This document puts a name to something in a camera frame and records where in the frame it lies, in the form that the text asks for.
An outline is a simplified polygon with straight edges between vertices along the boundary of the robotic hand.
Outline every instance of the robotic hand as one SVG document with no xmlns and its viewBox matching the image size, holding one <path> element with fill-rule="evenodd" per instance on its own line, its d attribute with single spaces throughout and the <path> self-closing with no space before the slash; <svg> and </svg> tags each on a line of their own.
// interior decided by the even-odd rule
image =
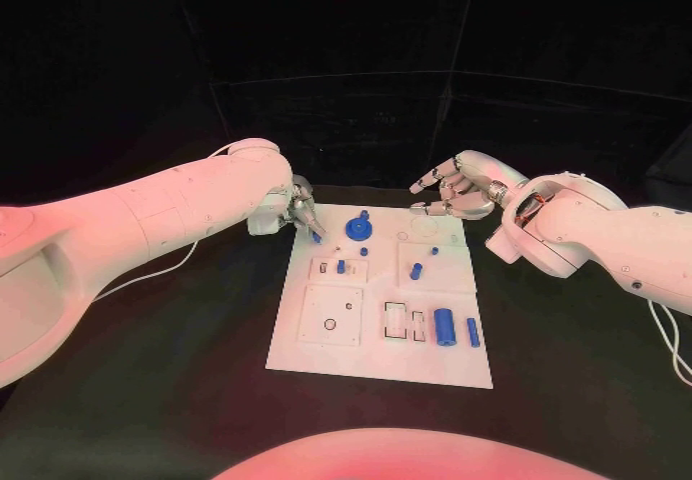
<svg viewBox="0 0 692 480">
<path fill-rule="evenodd" d="M 625 291 L 692 314 L 692 214 L 630 209 L 602 185 L 569 172 L 529 181 L 471 150 L 438 165 L 410 192 L 438 180 L 442 200 L 415 203 L 413 214 L 475 220 L 500 205 L 501 225 L 485 246 L 507 263 L 523 256 L 546 274 L 566 278 L 594 260 Z"/>
<path fill-rule="evenodd" d="M 310 184 L 262 139 L 79 197 L 0 207 L 0 387 L 52 355 L 122 273 L 245 219 L 252 235 L 292 223 L 324 236 Z"/>
</svg>

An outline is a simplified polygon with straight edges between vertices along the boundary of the white board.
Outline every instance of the white board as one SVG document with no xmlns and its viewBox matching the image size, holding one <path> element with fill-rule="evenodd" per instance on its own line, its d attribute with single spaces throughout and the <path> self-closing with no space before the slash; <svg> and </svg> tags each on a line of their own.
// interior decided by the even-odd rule
<svg viewBox="0 0 692 480">
<path fill-rule="evenodd" d="M 493 388 L 461 221 L 418 217 L 399 208 L 318 204 L 315 210 L 328 235 L 315 244 L 304 232 L 295 234 L 266 368 Z M 372 236 L 356 242 L 344 229 L 361 210 Z M 418 280 L 409 277 L 413 263 L 422 264 Z M 385 337 L 387 302 L 405 304 L 405 339 Z M 449 347 L 435 341 L 438 308 L 452 311 L 457 344 Z M 478 348 L 470 344 L 468 317 Z"/>
</svg>

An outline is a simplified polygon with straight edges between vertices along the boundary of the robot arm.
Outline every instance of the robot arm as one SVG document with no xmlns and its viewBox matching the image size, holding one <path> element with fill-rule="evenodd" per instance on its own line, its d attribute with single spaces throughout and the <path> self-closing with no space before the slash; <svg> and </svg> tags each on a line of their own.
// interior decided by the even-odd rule
<svg viewBox="0 0 692 480">
<path fill-rule="evenodd" d="M 488 202 L 497 203 L 501 225 L 485 246 L 507 263 L 523 256 L 545 273 L 566 278 L 594 260 L 624 290 L 692 314 L 692 214 L 630 209 L 602 185 L 568 172 L 527 181 L 472 151 L 432 169 L 410 192 L 438 179 L 442 201 L 413 204 L 410 211 L 477 219 L 493 209 Z"/>
<path fill-rule="evenodd" d="M 50 356 L 101 289 L 242 220 L 324 231 L 311 189 L 266 140 L 134 182 L 33 207 L 0 207 L 0 386 Z"/>
</svg>

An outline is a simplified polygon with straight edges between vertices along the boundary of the blue cylinder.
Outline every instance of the blue cylinder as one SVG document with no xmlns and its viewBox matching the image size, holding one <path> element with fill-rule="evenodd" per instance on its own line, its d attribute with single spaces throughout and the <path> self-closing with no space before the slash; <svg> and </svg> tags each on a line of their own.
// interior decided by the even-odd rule
<svg viewBox="0 0 692 480">
<path fill-rule="evenodd" d="M 413 263 L 413 269 L 410 270 L 410 279 L 418 280 L 421 278 L 422 273 L 422 265 L 419 263 Z"/>
<path fill-rule="evenodd" d="M 435 335 L 436 344 L 441 347 L 451 347 L 457 344 L 457 334 L 454 333 L 454 319 L 448 308 L 435 310 Z"/>
<path fill-rule="evenodd" d="M 467 318 L 465 323 L 468 325 L 468 338 L 471 339 L 471 347 L 480 347 L 480 339 L 478 339 L 478 329 L 475 328 L 475 319 Z"/>
<path fill-rule="evenodd" d="M 367 221 L 369 218 L 367 210 L 363 210 L 360 216 L 350 219 L 346 223 L 346 235 L 356 242 L 361 242 L 370 238 L 372 224 Z"/>
</svg>

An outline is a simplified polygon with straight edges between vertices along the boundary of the table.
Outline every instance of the table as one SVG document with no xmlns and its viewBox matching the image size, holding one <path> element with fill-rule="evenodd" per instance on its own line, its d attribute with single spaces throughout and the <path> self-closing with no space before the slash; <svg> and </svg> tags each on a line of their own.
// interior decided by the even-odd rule
<svg viewBox="0 0 692 480">
<path fill-rule="evenodd" d="M 315 198 L 413 200 L 340 187 Z M 474 435 L 614 478 L 686 477 L 692 392 L 644 301 L 594 263 L 566 280 L 506 265 L 483 245 L 497 224 L 494 212 L 464 225 L 493 390 L 265 370 L 294 232 L 249 237 L 236 225 L 178 270 L 93 304 L 21 380 L 0 412 L 1 478 L 209 478 L 302 436 L 360 427 Z"/>
</svg>

